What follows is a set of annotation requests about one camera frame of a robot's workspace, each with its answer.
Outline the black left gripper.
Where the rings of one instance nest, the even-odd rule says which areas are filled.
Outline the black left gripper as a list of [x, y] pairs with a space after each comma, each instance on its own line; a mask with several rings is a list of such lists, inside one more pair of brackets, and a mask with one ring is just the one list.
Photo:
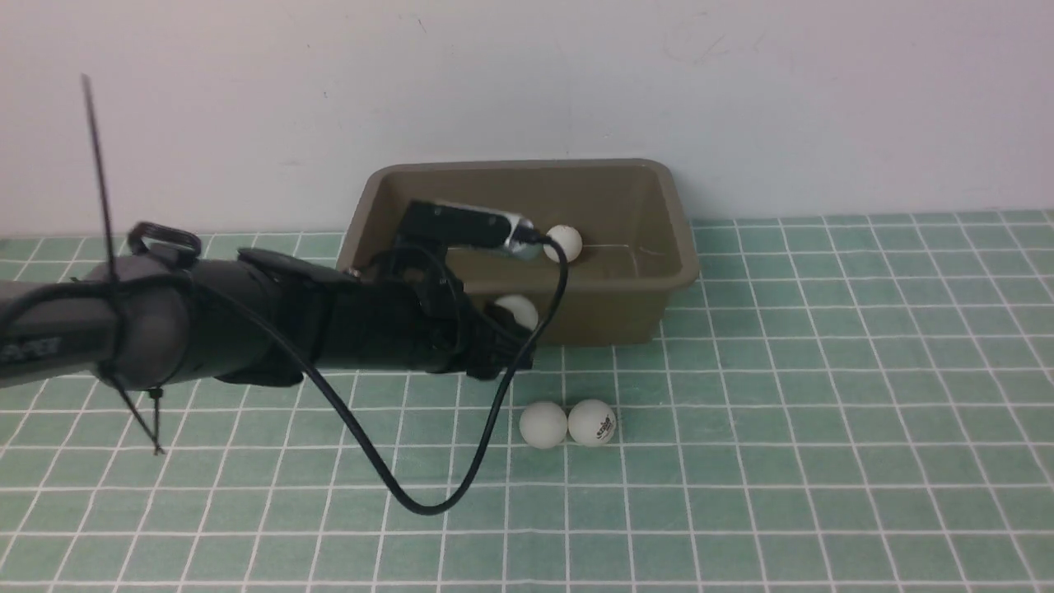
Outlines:
[[534, 367], [532, 331], [508, 309], [472, 312], [448, 268], [424, 282], [346, 280], [329, 286], [321, 323], [321, 367], [409, 369], [492, 381]]

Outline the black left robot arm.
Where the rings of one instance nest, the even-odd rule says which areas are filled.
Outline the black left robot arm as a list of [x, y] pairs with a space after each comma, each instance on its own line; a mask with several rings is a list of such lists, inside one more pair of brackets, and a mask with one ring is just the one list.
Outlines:
[[452, 248], [534, 258], [511, 212], [412, 200], [388, 248], [337, 270], [264, 248], [204, 259], [196, 234], [140, 222], [82, 280], [2, 283], [2, 386], [90, 371], [120, 393], [215, 378], [297, 386], [309, 371], [466, 374], [527, 368], [530, 331], [472, 304]]

